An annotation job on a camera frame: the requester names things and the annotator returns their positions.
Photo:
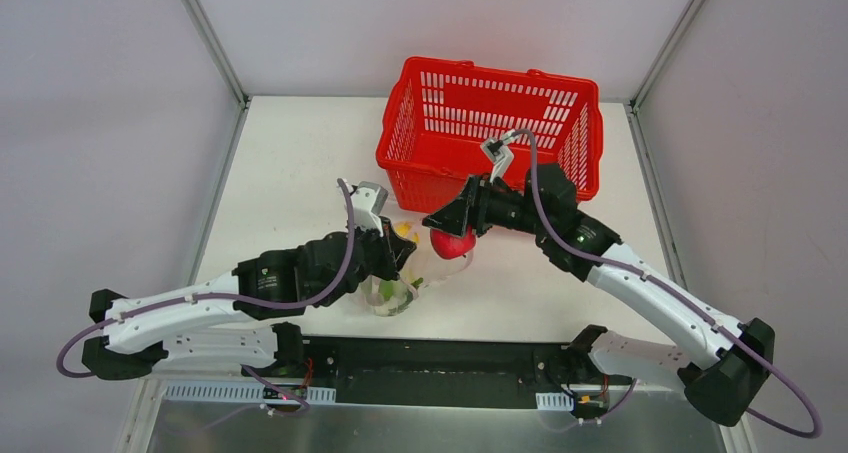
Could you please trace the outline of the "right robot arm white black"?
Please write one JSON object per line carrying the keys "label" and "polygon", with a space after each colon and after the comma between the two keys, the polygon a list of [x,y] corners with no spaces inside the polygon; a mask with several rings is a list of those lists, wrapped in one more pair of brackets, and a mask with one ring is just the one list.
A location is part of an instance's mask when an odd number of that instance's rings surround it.
{"label": "right robot arm white black", "polygon": [[603,374],[646,380],[682,393],[707,419],[734,426],[775,374],[776,334],[768,323],[721,312],[648,266],[618,233],[579,209],[575,185],[554,164],[530,168],[522,192],[471,176],[423,224],[433,239],[480,237],[492,227],[531,234],[551,264],[618,299],[671,341],[662,346],[587,327],[567,357],[580,382]]}

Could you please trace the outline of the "clear pink zip top bag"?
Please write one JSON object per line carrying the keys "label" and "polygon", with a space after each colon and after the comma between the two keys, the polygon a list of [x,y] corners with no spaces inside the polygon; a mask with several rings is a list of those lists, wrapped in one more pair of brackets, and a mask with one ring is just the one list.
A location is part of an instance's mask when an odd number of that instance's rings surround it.
{"label": "clear pink zip top bag", "polygon": [[[452,276],[459,274],[467,269],[473,259],[474,250],[465,256],[445,260],[440,258],[434,252],[429,238],[429,229],[420,225],[419,222],[413,222],[419,228],[420,243],[416,244],[416,251],[412,253],[407,260],[403,269],[400,271],[400,279],[415,280],[419,277],[424,279],[423,284],[418,289],[420,294],[427,289],[440,286],[448,281]],[[411,303],[400,307],[389,305],[380,305],[380,300],[377,298],[377,289],[381,279],[377,277],[369,277],[363,282],[355,294],[358,303],[367,311],[370,311],[376,316],[391,317],[405,312],[415,300]]]}

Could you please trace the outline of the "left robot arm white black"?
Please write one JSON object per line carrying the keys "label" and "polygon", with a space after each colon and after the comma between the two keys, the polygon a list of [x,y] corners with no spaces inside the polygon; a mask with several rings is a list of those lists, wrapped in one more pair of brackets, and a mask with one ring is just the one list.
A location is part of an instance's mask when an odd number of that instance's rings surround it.
{"label": "left robot arm white black", "polygon": [[107,381],[144,377],[155,366],[273,369],[297,375],[303,337],[290,318],[328,307],[370,277],[398,280],[415,252],[383,217],[377,229],[332,232],[301,246],[270,250],[213,280],[151,297],[94,292],[89,315],[100,329],[81,362]]}

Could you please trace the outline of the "red apple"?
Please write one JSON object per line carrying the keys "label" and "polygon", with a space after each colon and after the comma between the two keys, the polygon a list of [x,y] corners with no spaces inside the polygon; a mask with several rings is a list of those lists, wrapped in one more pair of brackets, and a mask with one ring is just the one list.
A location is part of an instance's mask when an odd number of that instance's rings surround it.
{"label": "red apple", "polygon": [[476,246],[476,236],[468,230],[463,236],[455,236],[440,230],[430,230],[430,243],[442,259],[453,260],[470,253]]}

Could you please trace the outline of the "yellow orange fruit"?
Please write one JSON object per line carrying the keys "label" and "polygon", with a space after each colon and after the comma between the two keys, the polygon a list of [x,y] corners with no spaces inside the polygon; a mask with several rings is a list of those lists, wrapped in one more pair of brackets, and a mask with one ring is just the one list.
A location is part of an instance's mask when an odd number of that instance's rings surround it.
{"label": "yellow orange fruit", "polygon": [[409,240],[415,244],[420,243],[419,228],[415,223],[410,221],[398,222],[393,224],[393,228],[399,237]]}

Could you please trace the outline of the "green vegetable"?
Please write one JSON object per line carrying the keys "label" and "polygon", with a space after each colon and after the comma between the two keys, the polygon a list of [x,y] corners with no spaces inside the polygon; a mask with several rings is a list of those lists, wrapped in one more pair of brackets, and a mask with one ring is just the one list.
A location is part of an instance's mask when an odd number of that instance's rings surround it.
{"label": "green vegetable", "polygon": [[377,298],[380,300],[380,305],[400,307],[411,303],[418,298],[418,289],[423,282],[422,277],[415,280],[381,280],[377,289]]}

